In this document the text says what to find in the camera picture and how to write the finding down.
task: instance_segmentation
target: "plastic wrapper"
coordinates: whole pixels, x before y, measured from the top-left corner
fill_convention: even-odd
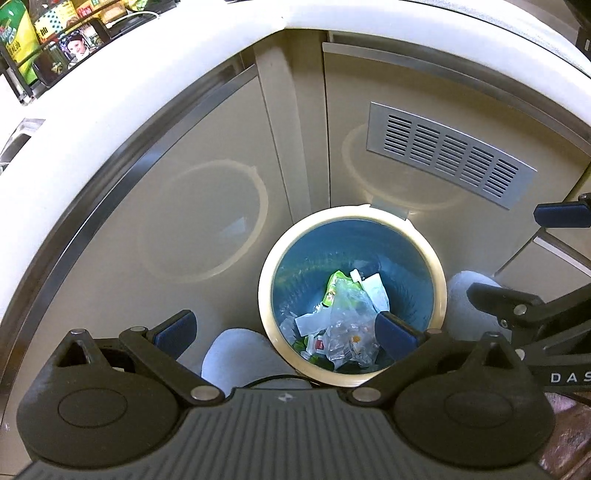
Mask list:
[[[336,280],[330,327],[324,334],[326,357],[335,369],[347,361],[360,367],[374,364],[379,345],[375,339],[374,304],[359,283],[350,278]]]
[[[296,316],[294,314],[288,314],[283,322],[281,322],[281,325],[279,325],[279,330],[290,345],[293,345],[298,339],[296,336],[297,326],[295,319]]]
[[[353,270],[350,275],[351,280],[361,283],[361,286],[371,299],[377,312],[390,311],[388,294],[386,293],[386,289],[384,288],[384,284],[382,283],[382,278],[379,276],[379,273],[376,273],[365,280],[361,280],[361,275],[357,269]]]
[[[317,305],[312,313],[306,313],[296,318],[300,336],[315,335],[322,330],[326,330],[330,326],[330,312],[331,309],[321,305]]]

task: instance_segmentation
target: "beige cabinet door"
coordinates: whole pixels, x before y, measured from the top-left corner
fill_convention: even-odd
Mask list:
[[[451,80],[386,60],[326,50],[324,67],[331,206],[371,203],[408,212],[437,252],[448,278],[461,270],[487,275],[498,271],[537,232],[535,206],[564,199],[589,164],[585,153],[535,119]],[[537,173],[521,199],[507,210],[432,174],[370,152],[366,142],[371,102],[470,135]]]
[[[263,331],[259,275],[292,224],[256,77],[164,154],[77,260],[12,389],[0,434],[0,473],[16,474],[29,461],[15,424],[17,406],[68,330],[82,327],[108,338],[190,309],[197,341],[180,361],[199,372],[223,330]]]
[[[548,302],[591,283],[591,270],[561,248],[551,236],[536,237],[497,275],[507,288]]]

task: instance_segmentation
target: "trash can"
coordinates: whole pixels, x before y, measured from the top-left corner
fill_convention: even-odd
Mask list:
[[[275,244],[259,281],[259,311],[277,352],[297,371],[320,382],[355,387],[393,361],[381,352],[376,364],[353,373],[309,363],[280,331],[287,315],[313,311],[337,270],[363,276],[380,273],[390,311],[423,331],[440,328],[447,305],[443,269],[433,248],[411,222],[369,205],[314,213],[292,226]]]

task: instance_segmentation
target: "black rack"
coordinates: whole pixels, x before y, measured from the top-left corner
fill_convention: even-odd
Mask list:
[[[31,52],[29,55],[27,55],[23,60],[21,60],[18,63],[12,59],[12,57],[8,53],[8,50],[7,50],[6,46],[4,45],[4,43],[0,41],[0,75],[4,74],[4,76],[6,77],[6,79],[8,81],[8,84],[10,85],[10,88],[12,89],[12,91],[14,92],[14,94],[16,95],[16,97],[19,99],[19,101],[21,103],[25,103],[25,104],[29,103],[32,99],[38,98],[39,96],[41,96],[46,90],[53,87],[63,77],[65,77],[68,73],[70,73],[72,70],[74,70],[80,64],[82,64],[84,61],[86,61],[94,53],[96,53],[98,50],[104,48],[104,46],[106,46],[107,43],[103,43],[101,46],[99,46],[95,51],[92,52],[91,55],[89,55],[89,57],[79,61],[78,63],[76,63],[73,66],[68,67],[64,72],[59,74],[59,78],[57,79],[57,81],[52,83],[49,86],[44,85],[38,79],[35,80],[35,82],[33,82],[31,85],[29,85],[25,81],[21,72],[19,71],[19,68],[23,64],[25,64],[28,60],[30,60],[32,57],[35,57],[35,56],[41,54],[42,52],[47,51],[50,48],[53,48],[57,44],[59,39],[61,39],[64,35],[72,32],[77,27],[79,27],[79,26],[89,22],[91,19],[95,18],[97,13],[100,13],[101,11],[103,11],[109,7],[112,7],[113,5],[117,4],[120,1],[121,0],[112,0],[104,5],[101,5],[99,8],[96,8],[89,15],[86,15],[86,16],[82,17],[81,19],[79,19],[76,23],[68,25],[65,29],[52,35],[52,37],[49,40],[40,44],[38,48],[36,48],[33,52]],[[153,12],[153,13],[160,15],[160,14],[176,7],[176,4],[179,2],[180,2],[180,0],[149,0],[148,4],[146,5],[146,8],[143,11]],[[110,37],[109,43],[112,40],[116,40],[120,36],[126,34],[127,32],[130,32],[130,31],[136,29],[140,25],[143,25],[146,22],[153,20],[154,18],[155,18],[154,15],[148,14],[148,15],[139,15],[136,17],[130,17],[129,21],[127,21],[127,22],[126,21],[118,22],[117,25],[114,25],[111,29],[107,30],[109,37]]]

